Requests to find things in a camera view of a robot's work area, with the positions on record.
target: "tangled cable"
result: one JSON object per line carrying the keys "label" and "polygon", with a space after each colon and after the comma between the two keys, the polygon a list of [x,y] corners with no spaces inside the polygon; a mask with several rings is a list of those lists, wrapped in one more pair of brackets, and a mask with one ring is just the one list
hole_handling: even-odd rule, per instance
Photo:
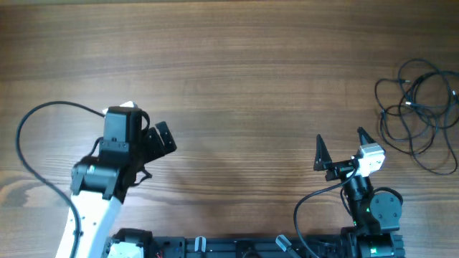
{"label": "tangled cable", "polygon": [[[413,62],[425,63],[430,68],[432,68],[432,71],[426,72],[425,74],[419,76],[405,90],[403,87],[404,84],[407,84],[407,83],[409,84],[410,81],[402,79],[402,71],[408,64],[413,63]],[[433,76],[441,77],[442,81],[444,82],[444,86],[446,87],[446,90],[448,92],[448,98],[444,105],[429,106],[429,105],[423,105],[418,102],[419,101],[418,93],[420,91],[421,86],[423,85],[423,82],[425,82],[427,79]],[[416,59],[411,59],[411,60],[406,61],[399,68],[397,79],[380,79],[376,82],[374,86],[374,96],[379,106],[382,109],[381,119],[379,121],[379,130],[381,132],[382,140],[385,143],[387,143],[387,145],[393,147],[395,150],[412,156],[413,159],[416,161],[416,163],[419,164],[419,166],[424,168],[426,171],[429,171],[431,173],[434,173],[440,176],[450,175],[458,169],[458,159],[456,158],[456,155],[448,139],[448,129],[452,128],[455,124],[459,122],[459,115],[451,123],[449,123],[448,120],[449,120],[449,114],[451,110],[453,108],[459,107],[459,100],[458,100],[458,96],[456,95],[456,92],[451,89],[450,82],[448,81],[448,77],[459,77],[459,73],[453,72],[453,71],[440,70],[437,66],[427,61],[426,59],[416,58]],[[383,106],[383,104],[379,100],[378,92],[377,92],[378,86],[382,82],[393,82],[399,86],[400,90],[402,91],[402,98],[399,101],[398,105],[390,105],[388,107]],[[406,115],[409,115],[412,113],[415,113],[418,116],[418,118],[425,124],[424,129],[416,135],[413,135],[411,130],[408,128],[407,122],[404,118]],[[392,136],[387,126],[387,116],[394,116],[400,119],[400,121],[402,122],[403,128],[407,132],[406,138],[396,138]],[[453,157],[454,162],[455,162],[454,169],[447,173],[437,172],[437,171],[434,171],[432,168],[428,168],[427,166],[422,164],[418,158],[420,154],[424,153],[432,146],[433,141],[440,130],[443,132],[443,136],[445,138],[446,145],[448,147],[448,150],[451,152],[451,156]],[[415,150],[413,148],[413,140],[425,135],[429,131],[430,131],[429,140],[424,145],[422,145],[420,148]],[[408,150],[402,150],[394,146],[394,144],[390,143],[387,138],[390,138],[391,140],[396,141],[396,142],[408,142],[409,143]]]}

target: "black cable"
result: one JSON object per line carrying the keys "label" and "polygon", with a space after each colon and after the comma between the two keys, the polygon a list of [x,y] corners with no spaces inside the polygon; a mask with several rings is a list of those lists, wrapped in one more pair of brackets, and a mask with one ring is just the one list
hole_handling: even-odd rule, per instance
{"label": "black cable", "polygon": [[341,201],[343,202],[343,206],[344,206],[344,208],[346,208],[347,213],[348,213],[350,216],[352,216],[351,210],[349,209],[349,207],[348,207],[347,204],[346,204],[346,201],[344,200],[343,192],[344,192],[344,187],[341,188],[341,191],[339,191],[339,196],[341,197]]}
{"label": "black cable", "polygon": [[95,149],[98,147],[99,142],[101,140],[103,140],[103,137],[99,137],[97,140],[95,140],[93,148],[91,149],[91,151],[86,156],[92,156],[93,155],[93,153],[95,152]]}
{"label": "black cable", "polygon": [[[425,74],[420,75],[408,87],[408,89],[405,90],[404,84],[410,83],[410,81],[402,79],[401,77],[402,71],[408,64],[413,63],[413,62],[421,62],[421,63],[427,64],[433,71],[426,72]],[[433,76],[440,76],[443,81],[444,86],[446,87],[448,95],[447,95],[446,103],[444,105],[429,106],[429,105],[423,105],[422,103],[418,102],[418,92],[420,91],[420,88],[422,87],[423,82],[425,82],[427,79]],[[458,96],[452,91],[447,77],[459,77],[459,73],[454,72],[454,71],[441,70],[437,66],[435,66],[433,63],[427,61],[426,59],[416,58],[416,59],[408,60],[404,64],[402,64],[402,66],[399,68],[399,71],[397,73],[397,79],[380,79],[376,82],[374,86],[374,96],[376,98],[378,105],[382,109],[381,118],[379,120],[379,130],[381,132],[382,140],[387,145],[393,147],[395,150],[401,153],[407,154],[409,156],[412,156],[415,162],[420,167],[425,169],[426,171],[429,171],[431,173],[434,173],[440,176],[450,175],[456,172],[456,170],[458,169],[458,159],[456,158],[456,155],[448,139],[448,129],[452,128],[454,125],[456,125],[459,122],[459,115],[450,123],[448,123],[448,116],[454,107],[459,106],[459,101],[458,101]],[[388,107],[383,106],[383,104],[379,100],[379,96],[377,92],[377,88],[382,82],[392,82],[392,83],[398,84],[400,90],[402,91],[402,98],[400,99],[398,105],[390,105]],[[412,134],[412,132],[408,128],[408,125],[405,121],[404,117],[409,114],[416,114],[418,118],[425,124],[424,129],[417,135]],[[400,119],[400,122],[402,123],[403,128],[405,129],[407,133],[406,138],[395,138],[392,136],[387,126],[388,116],[393,116],[393,117],[397,117]],[[428,130],[431,130],[431,136],[429,137],[429,140],[424,145],[422,145],[420,148],[415,150],[413,148],[413,140],[425,135],[428,132]],[[447,173],[440,173],[440,172],[434,171],[433,169],[425,166],[418,159],[418,156],[420,154],[424,153],[432,146],[433,141],[440,130],[443,133],[446,145],[448,147],[448,151],[451,152],[451,155],[455,162],[454,169]],[[389,142],[387,138],[390,138],[390,140],[397,141],[397,142],[408,142],[408,150],[402,150],[394,146],[392,143]]]}
{"label": "black cable", "polygon": [[[104,117],[104,114],[99,113],[98,111],[92,110],[92,109],[90,109],[88,107],[85,107],[85,106],[77,104],[77,103],[68,102],[68,101],[52,101],[52,102],[47,102],[47,103],[38,105],[38,106],[34,107],[32,110],[30,110],[22,118],[21,122],[19,123],[19,125],[17,127],[17,131],[16,131],[15,144],[16,144],[16,153],[17,153],[17,155],[19,157],[19,160],[22,162],[22,164],[28,170],[28,172],[30,172],[36,179],[41,181],[43,184],[45,184],[46,186],[50,187],[53,191],[55,191],[65,201],[65,203],[67,203],[67,205],[72,210],[73,216],[75,218],[75,232],[74,232],[75,238],[74,238],[74,241],[73,241],[72,252],[70,253],[70,258],[74,258],[75,255],[76,255],[76,252],[77,252],[78,242],[80,240],[80,234],[81,234],[81,221],[80,221],[80,215],[78,214],[78,210],[75,207],[75,205],[72,203],[72,200],[70,199],[70,197],[65,195],[65,193],[63,193],[61,190],[59,190],[58,187],[56,187],[53,183],[50,183],[48,180],[43,178],[38,172],[36,172],[29,165],[29,163],[27,163],[24,155],[22,154],[21,146],[19,144],[19,139],[21,137],[22,126],[25,124],[27,118],[29,118],[29,116],[31,114],[35,113],[36,111],[38,111],[38,110],[40,110],[42,108],[45,108],[47,106],[50,106],[50,105],[71,105],[71,106],[74,106],[74,107],[77,107],[77,108],[82,108],[82,109],[84,109],[86,111],[89,111],[89,112],[91,112],[93,114],[99,115],[100,117]],[[96,141],[96,143],[94,145],[94,148],[91,151],[91,154],[94,152],[95,147],[98,144],[98,141],[100,141],[100,140],[98,139]]]}
{"label": "black cable", "polygon": [[142,117],[145,118],[145,121],[146,121],[146,127],[142,129],[142,135],[146,135],[148,133],[148,129],[150,128],[150,116],[143,110],[141,114],[142,114]]}
{"label": "black cable", "polygon": [[140,180],[138,183],[135,183],[135,182],[134,182],[134,183],[131,185],[131,187],[140,186],[140,184],[141,184],[142,182],[144,182],[145,180],[150,179],[150,178],[153,177],[153,176],[151,175],[151,173],[148,172],[148,171],[145,169],[145,167],[143,167],[143,168],[141,169],[141,172],[142,172],[145,176],[143,176],[143,178],[141,178],[141,180]]}
{"label": "black cable", "polygon": [[298,238],[301,240],[301,243],[303,246],[309,251],[310,254],[312,254],[316,258],[320,258],[309,246],[308,243],[306,243],[306,240],[303,238],[303,235],[301,234],[300,227],[298,226],[298,209],[300,208],[300,205],[305,202],[307,199],[313,196],[317,196],[319,194],[323,194],[327,191],[331,191],[333,189],[339,188],[347,184],[353,177],[355,177],[357,173],[357,168],[354,169],[354,172],[352,172],[351,176],[349,176],[345,181],[342,181],[341,183],[338,183],[334,186],[330,186],[328,188],[324,188],[318,191],[315,191],[313,193],[308,194],[307,196],[304,196],[295,206],[295,211],[293,212],[293,223],[295,224],[295,229],[296,233],[298,234]]}

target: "wooden table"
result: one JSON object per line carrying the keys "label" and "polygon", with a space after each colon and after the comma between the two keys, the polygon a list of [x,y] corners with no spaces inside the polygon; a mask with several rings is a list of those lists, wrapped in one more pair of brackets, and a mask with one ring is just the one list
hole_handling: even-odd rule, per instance
{"label": "wooden table", "polygon": [[[379,139],[376,80],[410,57],[459,70],[458,11],[454,1],[342,0],[0,9],[0,257],[53,257],[63,233],[68,208],[14,151],[22,116],[51,100],[98,110],[134,100],[176,139],[177,152],[147,165],[153,179],[129,191],[112,232],[294,236],[296,202],[331,185],[312,169],[316,135],[335,161],[348,159],[359,126]],[[399,99],[394,85],[381,94]],[[27,122],[22,146],[70,193],[72,166],[102,130],[99,117],[50,107]],[[443,145],[439,137],[424,161],[441,162]],[[458,175],[434,176],[387,150],[372,182],[406,200],[407,256],[456,257]],[[452,167],[450,157],[443,169]],[[338,191],[300,214],[309,234],[352,225]]]}

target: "wood grain surface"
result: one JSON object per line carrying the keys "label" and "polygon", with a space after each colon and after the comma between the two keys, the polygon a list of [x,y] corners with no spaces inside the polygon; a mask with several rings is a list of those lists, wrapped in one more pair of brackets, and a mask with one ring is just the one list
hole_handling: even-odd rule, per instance
{"label": "wood grain surface", "polygon": [[[176,139],[177,152],[147,165],[153,179],[129,191],[113,233],[295,235],[296,202],[331,185],[312,169],[316,135],[335,161],[347,159],[359,126],[379,139],[379,78],[411,57],[459,70],[458,11],[456,1],[343,0],[1,8],[0,257],[53,257],[63,233],[67,207],[14,151],[22,116],[51,100],[97,110],[134,100]],[[425,97],[441,98],[429,83]],[[381,96],[396,102],[399,90],[388,84]],[[50,107],[27,122],[22,146],[70,193],[73,164],[102,130],[90,113]],[[456,150],[458,133],[450,131]],[[423,161],[451,169],[444,146],[440,135]],[[407,256],[456,257],[459,175],[434,176],[384,147],[372,182],[406,200]],[[338,233],[352,221],[332,191],[304,204],[299,223],[305,233]]]}

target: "black metal base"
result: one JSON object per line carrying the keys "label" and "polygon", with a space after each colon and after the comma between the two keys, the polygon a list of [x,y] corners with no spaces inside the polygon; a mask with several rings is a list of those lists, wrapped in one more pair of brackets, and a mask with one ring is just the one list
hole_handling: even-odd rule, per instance
{"label": "black metal base", "polygon": [[[319,257],[404,257],[402,236],[387,235],[392,239],[392,248],[380,246],[379,249],[369,248],[368,254],[359,251],[354,238],[349,235],[315,235],[307,236],[310,248]],[[289,239],[291,249],[301,258],[311,258],[306,248],[297,238]],[[111,244],[130,242],[143,247],[145,258],[292,258],[292,254],[284,252],[273,238],[239,238],[239,239],[185,239],[184,237],[154,237],[149,231],[137,229],[121,229],[113,238],[107,240],[108,257]]]}

